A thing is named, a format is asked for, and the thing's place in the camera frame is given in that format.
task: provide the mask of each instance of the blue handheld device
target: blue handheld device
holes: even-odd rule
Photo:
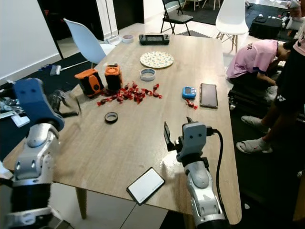
[[[196,97],[196,89],[193,87],[184,87],[182,89],[182,97],[184,99],[194,99]]]

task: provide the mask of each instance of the smartphone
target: smartphone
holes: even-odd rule
[[[165,180],[151,167],[127,187],[127,192],[138,205],[142,205],[164,183]]]
[[[202,83],[200,85],[200,106],[218,108],[217,91],[215,84]]]

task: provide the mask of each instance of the black game console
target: black game console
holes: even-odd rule
[[[170,42],[170,36],[165,35],[139,35],[141,45],[166,45]]]

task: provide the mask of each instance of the black tape roll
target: black tape roll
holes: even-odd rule
[[[109,112],[105,115],[105,122],[113,124],[118,120],[118,114],[115,112]]]

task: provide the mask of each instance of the patterned plate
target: patterned plate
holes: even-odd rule
[[[140,62],[149,68],[166,68],[173,64],[173,57],[166,52],[147,52],[140,57]]]

